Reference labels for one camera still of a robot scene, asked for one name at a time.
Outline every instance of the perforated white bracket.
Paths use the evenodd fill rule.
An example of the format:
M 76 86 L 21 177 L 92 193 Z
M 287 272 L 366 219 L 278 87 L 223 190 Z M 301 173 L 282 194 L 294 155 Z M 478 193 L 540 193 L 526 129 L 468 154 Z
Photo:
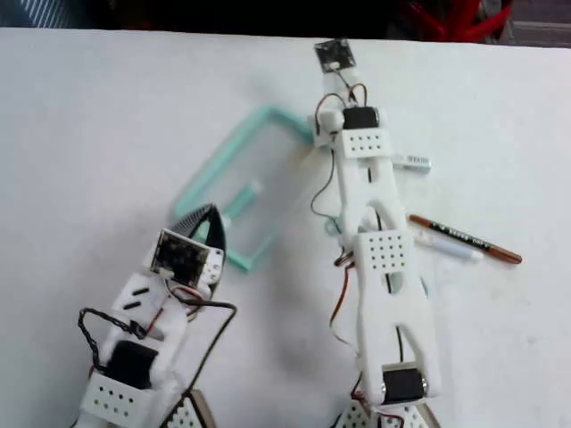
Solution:
M 429 428 L 416 406 L 393 407 L 387 409 L 385 415 L 390 416 L 374 415 L 369 418 L 362 405 L 356 399 L 352 399 L 341 414 L 335 428 L 377 428 L 378 417 L 381 418 L 383 428 L 400 428 L 401 420 L 394 416 L 399 416 L 404 420 L 404 428 Z
M 410 263 L 412 238 L 408 230 L 387 230 L 357 235 L 363 267 L 379 274 L 403 272 Z
M 140 428 L 153 409 L 154 396 L 154 391 L 138 390 L 93 373 L 81 409 L 118 426 Z
M 388 134 L 382 128 L 344 129 L 341 134 L 347 159 L 392 156 Z
M 339 417 L 335 428 L 373 428 L 374 425 L 369 421 L 369 417 L 363 406 L 356 400 L 352 399 L 349 406 Z
M 183 400 L 183 405 L 178 407 L 177 413 L 172 416 L 167 426 L 168 428 L 202 428 L 190 398 L 186 397 Z

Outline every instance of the black plastic part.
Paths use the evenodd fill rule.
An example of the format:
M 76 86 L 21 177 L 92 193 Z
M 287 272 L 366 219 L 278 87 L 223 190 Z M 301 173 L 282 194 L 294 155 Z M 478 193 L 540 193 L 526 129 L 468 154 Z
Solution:
M 351 107 L 343 110 L 343 129 L 378 128 L 378 111 L 375 107 Z
M 385 401 L 383 404 L 415 401 L 424 397 L 422 374 L 416 368 L 383 372 Z
M 336 38 L 328 42 L 317 43 L 315 53 L 318 55 L 321 70 L 324 73 L 332 73 L 335 70 L 355 66 L 355 59 L 346 38 Z
M 104 375 L 138 390 L 149 389 L 149 371 L 157 353 L 138 343 L 120 341 L 115 346 Z

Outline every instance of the red object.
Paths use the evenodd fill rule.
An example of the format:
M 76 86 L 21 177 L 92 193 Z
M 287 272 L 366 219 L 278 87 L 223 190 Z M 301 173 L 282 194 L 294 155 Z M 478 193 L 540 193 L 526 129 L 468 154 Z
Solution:
M 481 0 L 452 0 L 444 22 L 434 17 L 419 1 L 401 1 L 401 16 L 420 29 L 425 40 L 434 42 L 477 42 L 503 30 L 513 0 L 501 0 L 501 11 L 485 21 L 476 21 Z

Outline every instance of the ventilation hole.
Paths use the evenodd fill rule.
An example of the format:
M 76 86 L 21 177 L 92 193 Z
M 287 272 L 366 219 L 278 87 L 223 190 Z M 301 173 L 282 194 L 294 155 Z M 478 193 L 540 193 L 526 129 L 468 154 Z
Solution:
M 129 304 L 125 305 L 125 306 L 123 307 L 123 309 L 129 310 L 129 309 L 136 308 L 137 306 L 141 306 L 141 302 L 140 302 L 140 301 L 134 301 L 133 303 L 129 303 Z
M 133 294 L 134 296 L 138 296 L 139 294 L 145 294 L 146 292 L 149 292 L 149 288 L 148 288 L 148 287 L 139 288 L 138 290 L 134 290 L 134 291 L 132 292 L 132 294 Z

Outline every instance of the black wire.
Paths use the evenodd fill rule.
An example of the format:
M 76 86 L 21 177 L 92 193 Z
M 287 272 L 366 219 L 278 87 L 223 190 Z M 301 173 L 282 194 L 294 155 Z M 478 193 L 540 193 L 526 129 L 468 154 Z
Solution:
M 214 336 L 214 339 L 212 339 L 210 346 L 208 347 L 208 349 L 204 353 L 203 359 L 201 360 L 200 365 L 198 366 L 198 369 L 196 370 L 196 373 L 194 374 L 193 380 L 191 381 L 188 388 L 186 388 L 185 393 L 190 393 L 190 391 L 193 389 L 194 385 L 196 384 L 196 381 L 198 380 L 198 376 L 202 372 L 202 370 L 204 368 L 204 364 L 206 363 L 206 360 L 210 356 L 212 349 L 214 349 L 216 342 L 218 341 L 218 339 L 220 338 L 222 333 L 224 333 L 224 330 L 226 330 L 226 327 L 228 326 L 228 324 L 230 324 L 230 321 L 232 321 L 232 318 L 234 318 L 236 316 L 236 313 L 238 312 L 238 308 L 236 307 L 236 305 L 233 305 L 232 303 L 226 303 L 223 301 L 182 299 L 181 297 L 177 296 L 175 293 L 171 293 L 170 295 L 173 296 L 175 299 L 177 299 L 183 305 L 187 305 L 187 306 L 195 306 L 195 307 L 199 307 L 199 308 L 201 308 L 201 307 L 213 307 L 213 308 L 232 309 L 232 313 L 230 314 L 230 316 L 228 318 L 226 318 L 226 321 L 224 321 L 224 323 L 222 324 L 222 326 L 220 327 L 220 329 L 218 330 L 218 332 Z
M 104 319 L 105 321 L 109 321 L 113 325 L 116 325 L 117 327 L 119 327 L 125 333 L 134 334 L 138 339 L 143 339 L 146 336 L 145 329 L 141 325 L 136 323 L 135 321 L 131 321 L 131 324 L 127 325 L 124 322 L 122 322 L 121 320 L 119 320 L 115 317 L 112 317 L 111 315 L 108 315 L 108 314 L 106 314 L 100 310 L 93 309 L 93 308 L 83 308 L 79 312 L 78 327 L 79 327 L 79 329 L 81 329 L 81 332 L 85 336 L 87 344 L 89 345 L 89 348 L 91 348 L 93 366 L 96 370 L 98 370 L 100 372 L 102 372 L 105 369 L 105 367 L 102 366 L 100 364 L 100 361 L 99 361 L 99 349 L 97 348 L 97 342 L 95 341 L 95 339 L 93 337 L 91 337 L 91 334 L 86 329 L 86 326 L 84 324 L 83 320 L 84 320 L 86 314 L 92 314 L 92 315 L 95 315 L 95 316 L 98 316 L 98 317 Z
M 204 365 L 206 364 L 208 357 L 210 356 L 212 350 L 214 349 L 214 346 L 216 346 L 216 343 L 218 342 L 220 336 L 224 333 L 224 331 L 226 330 L 226 328 L 230 324 L 230 321 L 232 321 L 232 319 L 236 316 L 236 313 L 238 312 L 238 308 L 235 305 L 233 305 L 232 303 L 226 303 L 226 302 L 222 302 L 222 301 L 182 299 L 174 293 L 172 293 L 171 295 L 175 299 L 177 299 L 180 303 L 187 305 L 187 306 L 225 308 L 225 309 L 231 309 L 232 313 L 229 315 L 228 318 L 226 318 L 224 323 L 220 326 L 220 329 L 218 330 L 218 332 L 216 333 L 216 335 L 212 339 L 212 342 L 209 345 L 208 349 L 204 353 L 203 359 L 201 360 L 200 365 L 196 369 L 196 373 L 194 374 L 193 380 L 188 385 L 188 388 L 186 388 L 186 390 L 182 393 L 181 398 L 177 402 L 177 404 L 171 409 L 171 411 L 169 412 L 169 415 L 164 419 L 164 421 L 162 421 L 161 428 L 166 428 L 168 426 L 170 419 L 177 412 L 177 408 L 182 406 L 184 398 L 190 397 L 190 393 L 191 393 L 192 389 L 194 388 L 194 385 L 198 381 L 198 376 L 200 376 L 200 373 L 204 369 Z
M 368 181 L 370 183 L 372 181 L 371 168 L 369 168 L 367 170 L 367 176 L 368 176 Z M 378 230 L 383 230 L 383 223 L 381 222 L 381 216 L 378 215 L 378 212 L 376 210 L 375 210 L 375 215 L 377 216 Z M 391 276 L 389 274 L 385 274 L 385 280 L 386 280 L 386 287 L 388 288 L 389 293 L 393 293 L 393 286 L 391 285 Z M 399 358 L 400 358 L 400 361 L 403 362 L 404 361 L 404 351 L 402 348 L 401 329 L 399 328 L 399 326 L 396 326 L 395 329 L 396 329 L 396 338 L 399 341 Z
M 338 234 L 341 234 L 341 227 L 339 227 L 339 225 L 337 224 L 337 219 L 333 216 L 330 216 L 328 214 L 325 214 L 323 212 L 319 212 L 317 210 L 315 210 L 314 208 L 314 204 L 315 201 L 319 198 L 319 196 L 325 192 L 325 190 L 329 187 L 329 185 L 331 184 L 331 182 L 333 181 L 333 174 L 335 172 L 335 152 L 333 150 L 331 150 L 331 172 L 329 172 L 329 178 L 327 179 L 326 183 L 323 185 L 323 187 L 321 187 L 317 193 L 315 193 L 315 196 L 313 196 L 313 198 L 311 199 L 310 202 L 310 210 L 313 214 L 315 214 L 316 216 L 320 216 L 323 218 L 328 218 L 331 221 L 333 221 L 333 224 L 335 225 L 335 229 L 337 230 Z

